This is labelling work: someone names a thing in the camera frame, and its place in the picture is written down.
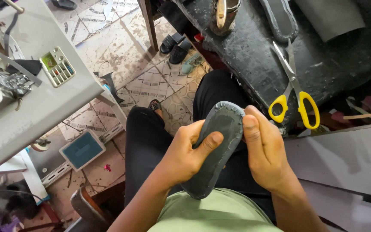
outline scissors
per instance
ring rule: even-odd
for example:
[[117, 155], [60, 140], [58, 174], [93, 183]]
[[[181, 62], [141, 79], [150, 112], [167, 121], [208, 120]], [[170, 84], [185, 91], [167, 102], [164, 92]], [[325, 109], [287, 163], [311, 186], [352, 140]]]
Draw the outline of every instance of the scissors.
[[[308, 129], [316, 129], [320, 124], [319, 109], [317, 108], [317, 105], [314, 102], [313, 98], [308, 93], [303, 92], [300, 88], [300, 83], [298, 82], [298, 79], [296, 77], [296, 64], [294, 63], [293, 45], [291, 44], [290, 39], [289, 39], [289, 47], [288, 47], [288, 54], [289, 54], [288, 63], [284, 59], [283, 54], [281, 53], [279, 47], [274, 41], [273, 41], [273, 45], [277, 53], [277, 56], [279, 57], [279, 60], [281, 64], [283, 65], [284, 70], [286, 71], [287, 77], [289, 78], [289, 84], [287, 85], [287, 88], [284, 91], [283, 95], [279, 96], [278, 98], [276, 98], [276, 100], [273, 101], [273, 103], [271, 103], [270, 107], [268, 108], [268, 114], [274, 121], [281, 123], [284, 119], [284, 115], [286, 114], [286, 111], [288, 110], [287, 99], [289, 98], [290, 92], [294, 89], [294, 92], [296, 93], [296, 97], [297, 97], [298, 112], [300, 112], [304, 125]], [[310, 102], [315, 112], [316, 124], [314, 126], [311, 126], [309, 123], [306, 108], [304, 107], [304, 102], [303, 102], [304, 99], [307, 99]], [[275, 104], [280, 104], [283, 108], [281, 114], [277, 116], [275, 116], [272, 112], [272, 108]]]

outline table leg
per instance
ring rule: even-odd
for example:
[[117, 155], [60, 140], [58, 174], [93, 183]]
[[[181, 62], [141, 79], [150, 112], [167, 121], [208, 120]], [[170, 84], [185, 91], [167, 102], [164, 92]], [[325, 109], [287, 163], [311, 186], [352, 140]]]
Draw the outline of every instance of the table leg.
[[154, 19], [152, 17], [151, 11], [151, 2], [150, 0], [139, 0], [141, 11], [143, 13], [144, 19], [146, 20], [146, 26], [148, 31], [148, 37], [150, 39], [150, 44], [152, 48], [157, 52], [158, 51], [158, 44], [157, 44], [157, 36], [155, 35], [155, 28], [154, 28]]

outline scissor blade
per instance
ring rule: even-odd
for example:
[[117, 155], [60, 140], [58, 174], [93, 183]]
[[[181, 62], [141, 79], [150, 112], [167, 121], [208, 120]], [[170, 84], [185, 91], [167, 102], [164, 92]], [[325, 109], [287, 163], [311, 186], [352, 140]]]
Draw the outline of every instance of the scissor blade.
[[295, 77], [296, 74], [291, 69], [290, 65], [287, 63], [287, 61], [284, 59], [283, 54], [281, 53], [279, 47], [277, 44], [273, 41], [274, 48], [276, 50], [277, 56], [279, 57], [280, 63], [283, 65], [284, 70], [286, 71], [287, 76], [289, 77], [289, 80], [291, 77]]
[[294, 75], [296, 75], [296, 64], [294, 62], [293, 45], [291, 44], [291, 40], [290, 39], [289, 39], [288, 53], [289, 53], [289, 65], [290, 65], [290, 68], [293, 71]]

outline foot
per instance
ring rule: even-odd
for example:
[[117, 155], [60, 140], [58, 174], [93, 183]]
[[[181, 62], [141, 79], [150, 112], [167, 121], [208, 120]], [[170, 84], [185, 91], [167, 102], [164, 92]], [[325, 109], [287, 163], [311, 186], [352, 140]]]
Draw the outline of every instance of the foot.
[[[157, 101], [152, 101], [152, 104], [158, 104]], [[157, 113], [161, 118], [162, 118], [162, 110], [161, 109], [156, 109], [154, 110], [155, 113]]]

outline insole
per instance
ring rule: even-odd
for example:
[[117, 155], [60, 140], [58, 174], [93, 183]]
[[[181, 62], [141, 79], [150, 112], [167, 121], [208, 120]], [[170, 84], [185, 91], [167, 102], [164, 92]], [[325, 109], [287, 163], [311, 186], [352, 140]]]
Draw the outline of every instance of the insole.
[[181, 184], [191, 197], [203, 199], [213, 190], [221, 170], [243, 136], [244, 115], [243, 109], [238, 105], [226, 101], [215, 104], [209, 112], [193, 148], [197, 148], [214, 131], [223, 134], [224, 140], [207, 156], [200, 171]]

